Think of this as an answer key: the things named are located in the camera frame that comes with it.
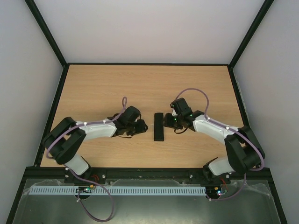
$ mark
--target white backdrop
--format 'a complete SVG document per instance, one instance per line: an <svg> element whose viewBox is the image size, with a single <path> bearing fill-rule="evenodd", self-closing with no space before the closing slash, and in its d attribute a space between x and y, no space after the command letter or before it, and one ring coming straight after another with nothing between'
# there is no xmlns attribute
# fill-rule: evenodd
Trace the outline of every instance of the white backdrop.
<svg viewBox="0 0 299 224"><path fill-rule="evenodd" d="M229 63L263 0L35 0L67 62Z"/></svg>
<svg viewBox="0 0 299 224"><path fill-rule="evenodd" d="M298 223L299 1L274 1L234 71L288 224Z"/></svg>
<svg viewBox="0 0 299 224"><path fill-rule="evenodd" d="M0 1L0 223L32 166L62 67L25 1Z"/></svg>

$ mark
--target gray wall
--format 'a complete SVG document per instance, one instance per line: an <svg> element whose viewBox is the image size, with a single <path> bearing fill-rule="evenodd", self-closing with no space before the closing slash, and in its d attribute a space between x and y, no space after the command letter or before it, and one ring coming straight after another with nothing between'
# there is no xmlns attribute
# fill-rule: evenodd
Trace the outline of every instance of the gray wall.
<svg viewBox="0 0 299 224"><path fill-rule="evenodd" d="M290 224L299 208L299 1L274 1L234 71Z"/></svg>
<svg viewBox="0 0 299 224"><path fill-rule="evenodd" d="M0 1L0 223L33 165L61 71L25 1Z"/></svg>
<svg viewBox="0 0 299 224"><path fill-rule="evenodd" d="M229 63L263 0L35 0L68 62Z"/></svg>

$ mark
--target wooden tabletop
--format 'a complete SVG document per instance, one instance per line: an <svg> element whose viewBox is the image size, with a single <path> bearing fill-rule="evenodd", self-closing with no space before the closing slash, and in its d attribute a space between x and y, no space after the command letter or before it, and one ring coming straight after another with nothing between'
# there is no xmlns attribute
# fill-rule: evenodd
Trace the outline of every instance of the wooden tabletop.
<svg viewBox="0 0 299 224"><path fill-rule="evenodd" d="M64 117L96 121L121 109L121 99L140 110L149 129L131 139L98 138L83 142L78 153L92 167L199 168L225 156L224 145L188 130L175 134L164 128L164 142L154 141L154 113L171 112L170 103L185 88L199 88L210 99L208 115L225 124L243 126L226 66L71 65L53 126ZM187 91L193 111L204 111L205 97ZM43 158L42 167L59 166Z"/></svg>

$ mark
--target gray floor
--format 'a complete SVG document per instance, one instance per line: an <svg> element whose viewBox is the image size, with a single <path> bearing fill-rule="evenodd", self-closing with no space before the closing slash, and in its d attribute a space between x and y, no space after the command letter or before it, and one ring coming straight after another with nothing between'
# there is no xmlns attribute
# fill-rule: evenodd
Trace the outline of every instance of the gray floor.
<svg viewBox="0 0 299 224"><path fill-rule="evenodd" d="M209 202L204 196L114 196L115 214L109 224L278 224L266 181L248 181L238 196ZM229 192L236 185L229 185ZM110 214L108 196L91 196L87 209L104 219ZM93 224L74 196L24 195L14 224Z"/></svg>

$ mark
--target black rectangular object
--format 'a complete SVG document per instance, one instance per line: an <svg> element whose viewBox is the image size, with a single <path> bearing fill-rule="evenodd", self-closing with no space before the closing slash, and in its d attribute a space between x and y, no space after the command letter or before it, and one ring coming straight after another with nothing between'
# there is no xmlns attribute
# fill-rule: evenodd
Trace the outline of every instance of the black rectangular object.
<svg viewBox="0 0 299 224"><path fill-rule="evenodd" d="M163 113L155 113L154 141L164 141Z"/></svg>

